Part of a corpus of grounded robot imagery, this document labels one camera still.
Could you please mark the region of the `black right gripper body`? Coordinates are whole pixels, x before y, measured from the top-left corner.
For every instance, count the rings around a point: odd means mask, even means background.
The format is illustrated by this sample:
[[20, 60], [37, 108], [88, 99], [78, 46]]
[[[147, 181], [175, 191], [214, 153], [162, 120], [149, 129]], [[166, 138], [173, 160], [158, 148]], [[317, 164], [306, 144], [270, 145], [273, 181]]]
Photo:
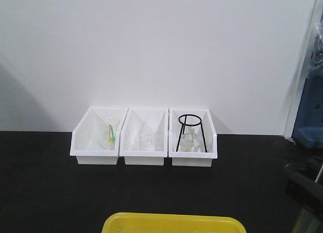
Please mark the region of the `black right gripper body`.
[[316, 218], [322, 218], [322, 157], [285, 166], [286, 194]]

